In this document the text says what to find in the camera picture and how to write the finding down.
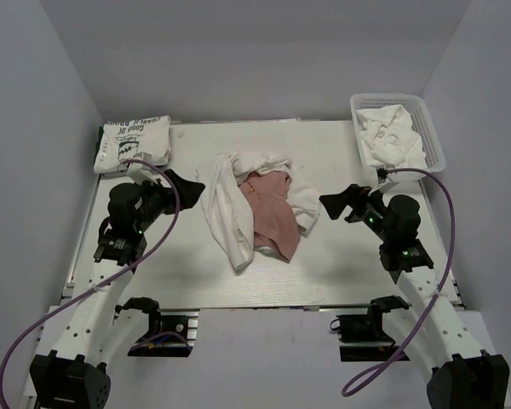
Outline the white graphic t-shirt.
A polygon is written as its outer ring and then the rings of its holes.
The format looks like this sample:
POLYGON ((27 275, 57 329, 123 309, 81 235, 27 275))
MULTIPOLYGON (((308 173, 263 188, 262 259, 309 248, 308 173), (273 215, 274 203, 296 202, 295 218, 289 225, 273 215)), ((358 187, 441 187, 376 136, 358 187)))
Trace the white graphic t-shirt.
POLYGON ((204 216, 236 271, 245 269, 258 251, 254 247, 253 213, 239 186, 251 172, 267 175, 274 171, 286 172, 290 177, 286 200, 301 237, 306 236, 319 218, 319 193, 297 171, 291 158, 279 153, 230 152, 215 155, 197 168, 198 180, 205 185, 201 196, 204 216))

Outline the pink t-shirt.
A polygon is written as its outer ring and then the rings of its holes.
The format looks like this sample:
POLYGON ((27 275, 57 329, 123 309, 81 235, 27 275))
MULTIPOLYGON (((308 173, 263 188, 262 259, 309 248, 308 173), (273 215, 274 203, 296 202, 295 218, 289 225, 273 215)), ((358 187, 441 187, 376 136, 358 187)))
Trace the pink t-shirt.
POLYGON ((294 212, 287 202, 290 177, 286 172, 251 172, 239 189, 254 218, 254 247, 289 262, 301 240, 294 212))

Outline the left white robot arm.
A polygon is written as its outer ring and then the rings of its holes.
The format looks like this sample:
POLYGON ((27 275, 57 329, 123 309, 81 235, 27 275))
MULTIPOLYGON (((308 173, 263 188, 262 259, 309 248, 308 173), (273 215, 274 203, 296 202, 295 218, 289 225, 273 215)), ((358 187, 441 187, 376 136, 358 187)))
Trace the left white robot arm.
POLYGON ((143 176, 113 187, 100 225, 84 295, 49 353, 36 355, 30 376, 42 408, 102 408, 111 392, 112 360, 136 346, 166 336, 160 307, 148 297, 119 300, 148 255, 146 230, 162 215, 191 209, 204 184, 173 170, 167 185, 143 176))

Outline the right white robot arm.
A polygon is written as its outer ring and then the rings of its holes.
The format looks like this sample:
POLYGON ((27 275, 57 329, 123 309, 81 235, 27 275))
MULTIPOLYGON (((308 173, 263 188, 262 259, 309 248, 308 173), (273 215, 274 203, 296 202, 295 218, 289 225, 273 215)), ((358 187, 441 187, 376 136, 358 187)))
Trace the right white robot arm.
POLYGON ((380 240, 381 264, 400 295, 377 298, 368 311, 368 331, 380 340, 392 338, 426 384, 432 408, 503 408, 509 366, 473 337, 442 292, 433 261, 418 239, 419 203, 398 194, 388 202, 370 187, 350 185, 319 198, 328 216, 362 222, 380 240))

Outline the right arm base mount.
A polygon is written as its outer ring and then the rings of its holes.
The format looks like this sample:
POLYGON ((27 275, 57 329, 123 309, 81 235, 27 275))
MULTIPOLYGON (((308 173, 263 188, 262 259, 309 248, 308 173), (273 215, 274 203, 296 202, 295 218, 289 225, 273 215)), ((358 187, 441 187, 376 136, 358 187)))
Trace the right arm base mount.
POLYGON ((381 363, 388 360, 398 346, 383 330, 383 315, 408 308, 401 297, 388 296, 371 300, 363 314, 337 315, 330 322, 330 331, 338 335, 341 362, 381 363))

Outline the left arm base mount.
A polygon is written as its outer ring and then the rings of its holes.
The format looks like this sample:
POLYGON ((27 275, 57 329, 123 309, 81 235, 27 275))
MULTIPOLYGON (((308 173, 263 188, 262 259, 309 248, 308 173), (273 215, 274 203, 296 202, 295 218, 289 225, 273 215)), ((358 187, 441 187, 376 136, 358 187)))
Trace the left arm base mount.
POLYGON ((188 357, 197 336, 198 312, 168 311, 148 297, 130 298, 116 307, 116 315, 123 311, 138 311, 144 315, 144 330, 130 348, 131 357, 188 357))

